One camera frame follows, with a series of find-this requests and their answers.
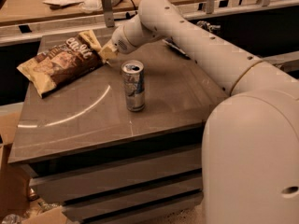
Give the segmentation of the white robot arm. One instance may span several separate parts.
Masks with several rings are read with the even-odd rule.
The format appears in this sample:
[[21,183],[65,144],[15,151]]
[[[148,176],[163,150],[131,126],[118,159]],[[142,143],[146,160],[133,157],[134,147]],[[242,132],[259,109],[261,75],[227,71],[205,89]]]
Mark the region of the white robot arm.
[[299,81],[186,21],[167,0],[141,0],[100,54],[171,38],[228,99],[202,140],[206,224],[299,224]]

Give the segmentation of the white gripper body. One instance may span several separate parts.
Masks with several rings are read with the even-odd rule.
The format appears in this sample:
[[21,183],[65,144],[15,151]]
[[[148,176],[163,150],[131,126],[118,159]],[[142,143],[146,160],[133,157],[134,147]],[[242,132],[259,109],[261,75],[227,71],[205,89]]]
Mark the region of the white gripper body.
[[141,46],[155,42],[160,38],[160,35],[145,27],[139,16],[135,15],[114,31],[111,42],[119,53],[129,54]]

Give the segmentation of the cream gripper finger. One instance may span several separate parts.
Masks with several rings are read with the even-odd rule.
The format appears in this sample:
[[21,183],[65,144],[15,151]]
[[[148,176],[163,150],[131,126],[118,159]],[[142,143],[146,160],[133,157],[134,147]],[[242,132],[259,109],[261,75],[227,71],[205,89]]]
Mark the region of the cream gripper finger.
[[106,44],[98,52],[102,61],[106,63],[108,60],[115,59],[118,55],[118,50],[113,44],[112,40],[106,42]]

